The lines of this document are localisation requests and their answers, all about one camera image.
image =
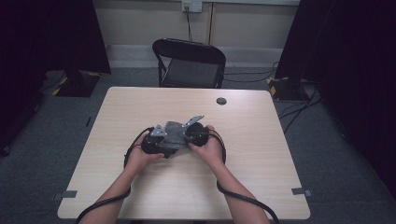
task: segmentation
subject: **black curtain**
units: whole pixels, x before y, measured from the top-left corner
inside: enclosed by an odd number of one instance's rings
[[[302,0],[276,77],[318,81],[356,149],[396,198],[396,2]]]
[[[3,0],[0,44],[0,147],[31,110],[49,70],[71,64],[110,74],[92,0]]]

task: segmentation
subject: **beige wall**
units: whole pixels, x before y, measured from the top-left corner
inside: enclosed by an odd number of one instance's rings
[[[188,39],[187,18],[179,1],[100,0],[94,4],[107,45]],[[296,4],[289,5],[293,6],[203,2],[202,13],[190,14],[192,38],[206,43],[210,39],[217,47],[282,49],[297,9]]]

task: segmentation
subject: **electrical outlet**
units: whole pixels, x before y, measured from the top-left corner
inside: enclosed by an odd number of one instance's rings
[[[181,11],[186,11],[186,8],[189,9],[189,12],[202,12],[202,0],[181,1]]]
[[[192,12],[191,1],[181,1],[181,11],[187,11],[186,8],[189,10],[189,12]]]

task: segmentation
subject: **gray carpet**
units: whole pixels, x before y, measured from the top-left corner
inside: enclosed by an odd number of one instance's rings
[[[226,73],[268,70],[227,68]],[[156,68],[117,68],[112,73],[100,78],[91,98],[51,96],[55,86],[43,91],[45,97],[38,112],[10,145],[11,154],[0,158],[0,223],[73,223],[57,217],[60,201],[52,198],[67,188],[106,90],[158,84]],[[61,75],[48,73],[44,86]],[[226,79],[247,81],[265,76],[228,75]],[[223,82],[223,89],[268,90],[264,80],[229,80]],[[314,88],[306,86],[309,93]],[[316,94],[313,102],[319,98]],[[278,114],[302,107],[295,102],[275,102],[275,106]],[[281,120],[283,128],[292,117]],[[314,195],[307,198],[311,218],[281,223],[396,223],[396,203],[368,162],[342,135],[342,125],[322,102],[304,110],[290,125],[286,133],[290,153],[303,187]]]

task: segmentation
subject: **table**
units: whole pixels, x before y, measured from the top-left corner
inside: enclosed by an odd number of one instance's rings
[[[217,104],[225,98],[225,105]],[[227,167],[280,219],[306,219],[310,212],[290,151],[267,91],[113,87],[106,94],[67,190],[60,218],[76,218],[122,171],[123,156],[147,127],[192,116],[219,132]],[[231,219],[209,168],[189,150],[151,163],[132,184],[119,218]]]

